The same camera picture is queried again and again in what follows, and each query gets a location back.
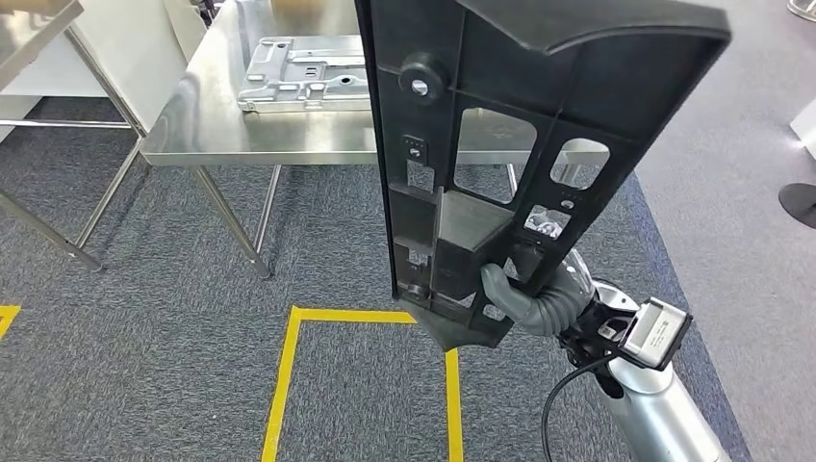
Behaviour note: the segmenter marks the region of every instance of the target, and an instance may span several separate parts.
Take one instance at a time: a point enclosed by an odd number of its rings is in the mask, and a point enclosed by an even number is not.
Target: metal sheet part
[[[369,111],[360,36],[261,38],[238,106],[257,113]]]

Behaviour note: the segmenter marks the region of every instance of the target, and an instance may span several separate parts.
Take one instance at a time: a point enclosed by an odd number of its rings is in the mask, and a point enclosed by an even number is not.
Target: yellow floor marking
[[[297,307],[294,309],[298,311],[303,321],[417,323],[404,311],[320,310]]]
[[[0,306],[0,339],[6,335],[9,326],[12,325],[14,317],[20,312],[19,306]]]
[[[281,363],[278,367],[278,383],[275,386],[275,395],[272,407],[269,409],[267,423],[267,437],[264,438],[264,450],[261,452],[261,462],[274,462],[278,455],[278,440],[283,426],[283,413],[286,410],[286,398],[289,395],[289,382],[292,380],[292,365],[294,363],[294,348],[297,346],[297,335],[300,333],[300,308],[292,307],[289,314],[289,325],[286,328],[286,337],[281,352]]]
[[[462,402],[459,391],[459,351],[445,353],[445,383],[447,395],[447,459],[450,462],[465,460],[462,436]]]
[[[289,325],[284,336],[275,394],[269,409],[267,435],[264,438],[261,462],[275,462],[277,457],[280,433],[283,428],[283,416],[286,411],[286,398],[289,395],[289,383],[292,381],[297,337],[300,333],[300,324],[303,321],[416,323],[411,315],[401,311],[324,310],[293,306],[289,315]],[[462,440],[462,405],[459,391],[459,353],[455,349],[445,354],[445,376],[448,460],[449,462],[463,462],[465,455]]]

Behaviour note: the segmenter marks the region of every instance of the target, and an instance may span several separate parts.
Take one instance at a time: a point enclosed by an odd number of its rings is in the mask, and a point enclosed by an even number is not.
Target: black cable
[[[547,432],[547,420],[549,418],[549,411],[552,409],[552,404],[555,402],[555,397],[558,395],[558,392],[561,391],[568,383],[575,380],[576,377],[582,375],[585,372],[589,372],[593,369],[597,369],[600,366],[608,363],[615,359],[616,356],[610,354],[608,356],[604,356],[600,358],[598,361],[593,361],[592,363],[587,364],[586,366],[581,366],[580,368],[570,372],[561,379],[558,383],[552,387],[552,390],[549,392],[547,396],[547,400],[544,401],[544,410],[541,412],[541,446],[544,448],[544,459],[547,462],[552,462],[552,454],[549,453],[549,436]]]

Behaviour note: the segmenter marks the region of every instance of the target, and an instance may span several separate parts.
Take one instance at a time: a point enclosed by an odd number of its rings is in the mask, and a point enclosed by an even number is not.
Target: black round base
[[[779,190],[779,203],[798,222],[816,229],[816,186],[792,183]]]

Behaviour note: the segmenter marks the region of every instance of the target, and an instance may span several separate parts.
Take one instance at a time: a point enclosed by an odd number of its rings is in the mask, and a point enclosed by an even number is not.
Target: black plastic panel
[[[511,258],[520,273],[514,285],[538,294],[729,41],[722,11],[675,1],[356,3],[394,294],[445,349],[497,345],[512,322],[482,313],[488,300],[478,269]],[[468,108],[524,120],[538,132],[510,203],[453,182]],[[549,175],[573,139],[610,151],[585,190]],[[432,192],[409,185],[409,160],[433,168]],[[537,205],[569,216],[557,239],[524,228]],[[409,249],[430,256],[427,268],[409,261]]]

